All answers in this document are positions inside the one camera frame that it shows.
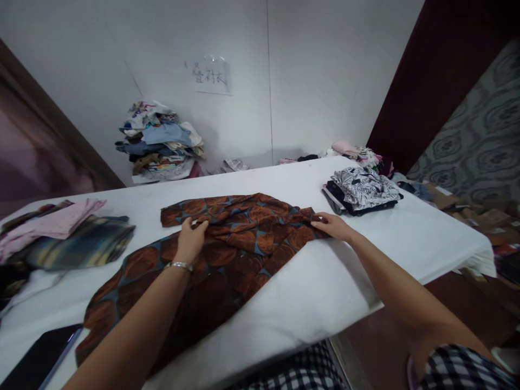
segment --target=hand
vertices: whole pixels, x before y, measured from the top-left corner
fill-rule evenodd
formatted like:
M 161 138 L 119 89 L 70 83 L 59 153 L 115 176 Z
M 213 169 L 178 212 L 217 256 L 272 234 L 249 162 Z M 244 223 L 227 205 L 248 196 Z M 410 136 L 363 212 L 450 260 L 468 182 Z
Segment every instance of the hand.
M 339 216 L 327 214 L 327 213 L 316 213 L 314 214 L 321 217 L 322 222 L 311 222 L 310 224 L 317 229 L 323 230 L 330 236 L 351 243 L 353 238 L 359 233 L 352 229 L 346 222 Z
M 209 225 L 208 221 L 202 222 L 196 229 L 191 229 L 191 217 L 183 222 L 183 229 L 179 235 L 179 246 L 175 261 L 194 264 L 202 246 L 204 245 L 204 232 Z

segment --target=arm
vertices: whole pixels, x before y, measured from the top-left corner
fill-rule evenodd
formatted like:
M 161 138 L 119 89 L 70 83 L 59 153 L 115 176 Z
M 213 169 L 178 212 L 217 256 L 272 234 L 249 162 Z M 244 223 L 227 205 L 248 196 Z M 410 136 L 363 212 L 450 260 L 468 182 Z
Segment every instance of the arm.
M 208 222 L 195 230 L 183 223 L 175 262 L 193 264 L 204 243 Z M 190 273 L 165 269 L 127 315 L 103 339 L 63 389 L 140 389 L 163 346 L 188 284 Z
M 420 379 L 429 354 L 442 344 L 460 344 L 494 360 L 466 325 L 366 237 L 338 216 L 316 215 L 322 222 L 312 222 L 314 227 L 347 242 L 356 252 L 385 307 L 406 331 Z

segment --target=plaid shirt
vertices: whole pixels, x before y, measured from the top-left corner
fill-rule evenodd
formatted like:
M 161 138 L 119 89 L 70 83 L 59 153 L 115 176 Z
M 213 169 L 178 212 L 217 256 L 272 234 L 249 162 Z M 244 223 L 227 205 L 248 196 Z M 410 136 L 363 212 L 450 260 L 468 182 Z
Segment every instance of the plaid shirt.
M 474 350 L 438 347 L 428 358 L 419 389 L 516 389 L 514 379 Z M 227 390 L 350 389 L 337 373 L 324 341 L 236 383 Z
M 420 389 L 516 389 L 514 379 L 472 349 L 438 347 L 428 358 Z

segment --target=white tablecloth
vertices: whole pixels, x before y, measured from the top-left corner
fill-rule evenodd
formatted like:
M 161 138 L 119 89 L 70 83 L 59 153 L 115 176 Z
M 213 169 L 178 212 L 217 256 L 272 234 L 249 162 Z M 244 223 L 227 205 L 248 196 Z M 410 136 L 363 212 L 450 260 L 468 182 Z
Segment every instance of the white tablecloth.
M 334 171 L 347 166 L 355 163 L 333 157 L 69 197 L 73 202 L 87 197 L 107 199 L 97 215 L 129 216 L 137 226 L 135 236 L 115 263 L 68 272 L 55 287 L 11 309 L 0 327 L 0 381 L 42 333 L 82 322 L 93 293 L 118 270 L 127 254 L 180 229 L 161 227 L 162 207 L 185 199 L 263 192 L 291 205 L 332 213 L 320 190 Z M 392 210 L 344 218 L 423 284 L 464 261 L 492 265 L 491 245 L 485 236 L 414 195 L 402 193 L 404 199 Z M 6 220 L 59 200 L 32 203 Z M 252 366 L 334 335 L 380 307 L 347 244 L 333 239 L 312 241 L 230 321 L 173 361 L 145 388 L 203 389 L 229 384 L 230 378 Z M 87 334 L 83 330 L 76 344 Z M 61 388 L 75 369 L 72 350 L 48 389 Z

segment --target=white wall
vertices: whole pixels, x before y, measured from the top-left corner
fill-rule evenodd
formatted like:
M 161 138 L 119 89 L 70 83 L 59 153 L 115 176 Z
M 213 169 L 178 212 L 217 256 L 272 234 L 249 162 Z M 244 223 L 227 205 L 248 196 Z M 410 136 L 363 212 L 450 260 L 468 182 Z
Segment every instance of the white wall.
M 4 0 L 0 37 L 126 184 L 117 128 L 140 93 L 92 1 Z
M 424 0 L 268 0 L 275 163 L 365 145 Z
M 3 0 L 0 37 L 131 185 L 113 144 L 141 98 L 192 122 L 209 168 L 365 144 L 423 1 Z M 233 96 L 194 92 L 184 60 L 208 54 Z
M 267 7 L 256 0 L 4 0 L 0 37 L 127 185 L 117 128 L 142 96 L 190 121 L 208 165 L 271 165 Z M 184 60 L 224 57 L 233 96 L 196 93 Z

